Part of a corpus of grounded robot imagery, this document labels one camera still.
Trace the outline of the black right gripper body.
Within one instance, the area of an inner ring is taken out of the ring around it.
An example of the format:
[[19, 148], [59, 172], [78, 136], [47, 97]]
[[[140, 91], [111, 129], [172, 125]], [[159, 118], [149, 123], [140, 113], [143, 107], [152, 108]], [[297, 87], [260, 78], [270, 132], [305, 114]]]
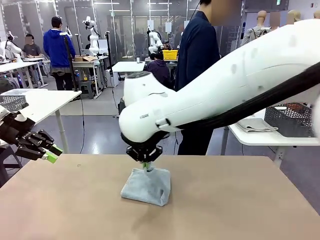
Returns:
[[162, 153], [163, 148], [159, 145], [155, 145], [149, 148], [128, 146], [126, 149], [126, 154], [136, 162], [140, 163], [154, 162]]

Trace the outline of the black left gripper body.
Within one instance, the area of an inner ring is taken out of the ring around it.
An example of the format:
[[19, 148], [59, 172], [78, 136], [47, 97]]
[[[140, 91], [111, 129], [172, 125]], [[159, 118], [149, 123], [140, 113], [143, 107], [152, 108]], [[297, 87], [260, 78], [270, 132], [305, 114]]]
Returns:
[[20, 111], [1, 112], [0, 139], [10, 145], [21, 144], [20, 139], [27, 135], [35, 125], [35, 122], [25, 117]]

